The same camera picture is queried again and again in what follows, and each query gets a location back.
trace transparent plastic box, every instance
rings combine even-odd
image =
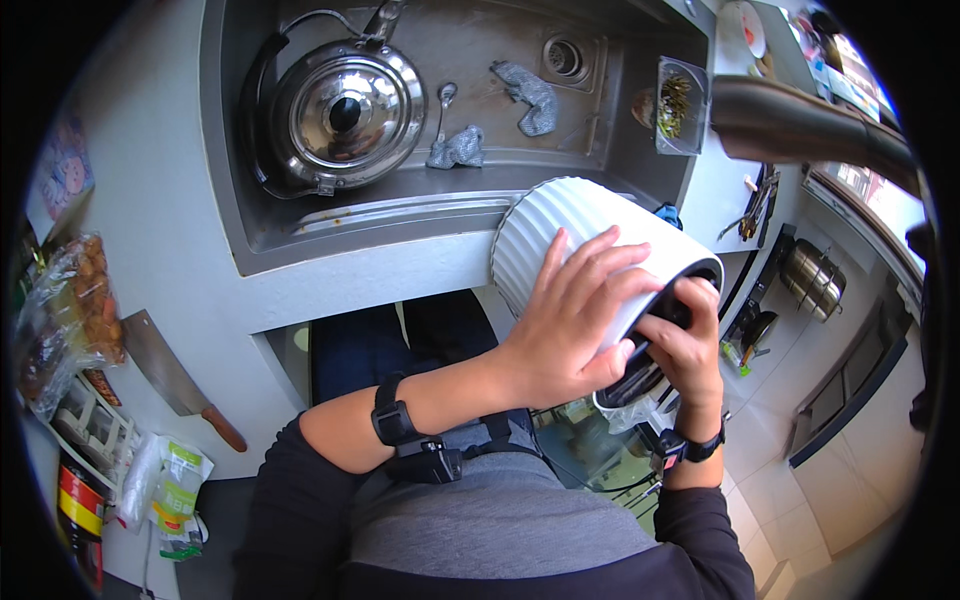
[[[660,129],[660,96],[663,84],[669,78],[679,75],[690,81],[690,90],[686,100],[690,108],[680,123],[680,134],[667,137]],[[660,57],[657,72],[657,104],[654,106],[657,125],[657,152],[662,155],[696,156],[704,146],[704,132],[707,129],[708,104],[710,98],[710,78],[703,68],[682,60]]]

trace metal spoon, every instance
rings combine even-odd
[[[440,98],[440,121],[437,122],[437,141],[442,142],[446,139],[444,135],[444,113],[453,102],[453,97],[457,95],[457,85],[454,82],[447,82],[437,90],[437,97]]]

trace green vegetable scraps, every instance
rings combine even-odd
[[[680,75],[673,75],[663,82],[657,103],[657,127],[663,137],[680,135],[680,124],[690,108],[690,103],[686,100],[686,92],[690,89],[690,81]]]

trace sink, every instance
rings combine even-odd
[[[630,112],[638,91],[653,87],[660,55],[707,64],[713,15],[697,2],[696,19],[660,0],[515,2],[410,0],[391,44],[418,68],[430,104],[417,149],[386,178],[332,197],[281,201],[264,192],[240,155],[236,99],[260,44],[298,15],[341,12],[359,28],[377,2],[207,0],[201,40],[201,115],[214,193],[241,276],[309,258],[424,237],[494,229],[512,197],[543,180],[588,178],[654,209],[678,204],[693,158],[661,156],[653,132]],[[296,28],[268,73],[321,43],[348,37],[334,19]],[[526,137],[515,103],[490,70],[517,62],[554,85],[557,129]],[[436,89],[459,92],[444,117],[452,135],[483,129],[483,168],[429,169],[437,131]]]

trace cleaver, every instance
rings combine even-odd
[[[247,451],[247,442],[217,407],[206,399],[189,373],[167,346],[147,309],[123,320],[123,345],[147,381],[181,417],[200,415],[237,452]]]

